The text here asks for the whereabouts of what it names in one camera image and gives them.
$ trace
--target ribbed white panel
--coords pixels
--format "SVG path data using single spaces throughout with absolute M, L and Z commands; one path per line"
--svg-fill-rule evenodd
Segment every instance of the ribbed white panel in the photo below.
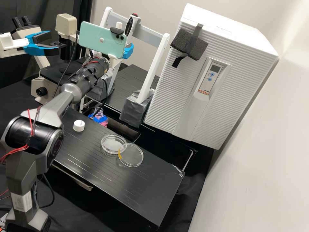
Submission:
M 193 33 L 195 26 L 180 22 L 177 31 L 180 28 Z M 278 57 L 206 30 L 201 31 L 200 38 L 209 45 L 199 61 L 186 57 L 173 68 L 181 53 L 170 49 L 145 123 L 173 133 L 203 64 L 211 57 L 230 64 L 231 69 L 211 96 L 191 140 L 219 149 Z

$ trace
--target white bottle cap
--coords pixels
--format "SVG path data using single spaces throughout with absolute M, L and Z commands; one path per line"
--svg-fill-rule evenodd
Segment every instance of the white bottle cap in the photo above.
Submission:
M 73 125 L 73 130 L 82 132 L 85 128 L 85 122 L 82 120 L 76 120 Z
M 122 22 L 117 22 L 116 23 L 116 28 L 122 29 Z

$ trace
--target white wall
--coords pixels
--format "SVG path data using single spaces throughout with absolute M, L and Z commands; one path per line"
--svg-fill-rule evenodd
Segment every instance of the white wall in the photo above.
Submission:
M 133 0 L 133 1 L 103 1 L 94 0 L 91 22 L 100 24 L 104 9 L 113 8 L 116 13 L 129 17 L 137 13 L 142 18 L 142 24 L 160 33 L 168 32 L 173 38 L 178 22 L 187 3 L 191 3 L 236 21 L 259 29 L 277 49 L 282 53 L 280 38 L 281 28 L 290 20 L 291 12 L 296 0 Z M 125 61 L 148 70 L 155 55 L 156 48 L 134 39 L 133 55 Z M 168 49 L 158 68 L 161 74 Z
M 190 232 L 309 230 L 308 1 L 297 9 L 281 32 L 286 53 L 206 177 Z

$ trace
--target robotic arm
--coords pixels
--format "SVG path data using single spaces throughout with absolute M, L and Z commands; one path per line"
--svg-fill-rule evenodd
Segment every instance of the robotic arm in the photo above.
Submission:
M 77 103 L 88 93 L 109 69 L 104 57 L 93 58 L 84 64 L 61 86 L 61 93 L 40 108 L 29 111 L 36 126 L 31 134 L 28 111 L 12 119 L 1 138 L 7 152 L 27 144 L 29 147 L 9 155 L 6 159 L 6 177 L 13 208 L 6 217 L 6 231 L 48 231 L 51 220 L 39 208 L 36 178 L 48 171 L 63 143 L 61 118 L 72 103 Z

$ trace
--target display screen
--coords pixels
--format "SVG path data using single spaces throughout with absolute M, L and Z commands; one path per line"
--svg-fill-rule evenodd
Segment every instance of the display screen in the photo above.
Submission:
M 219 72 L 219 70 L 220 70 L 220 67 L 219 66 L 215 66 L 215 65 L 213 65 L 211 68 L 210 68 L 210 71 L 213 71 L 213 72 Z

